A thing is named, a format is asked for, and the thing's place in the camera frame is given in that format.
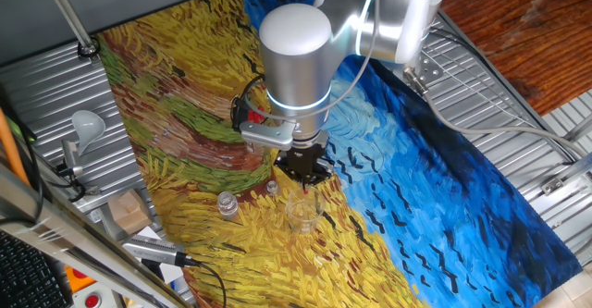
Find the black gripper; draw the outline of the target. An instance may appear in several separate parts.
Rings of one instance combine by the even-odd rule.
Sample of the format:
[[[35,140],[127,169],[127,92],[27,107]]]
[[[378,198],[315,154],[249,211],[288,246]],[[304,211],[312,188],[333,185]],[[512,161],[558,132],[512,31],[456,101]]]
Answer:
[[[293,181],[316,185],[330,179],[334,172],[334,162],[323,158],[325,148],[320,144],[308,148],[292,147],[287,156],[279,156],[274,165]]]

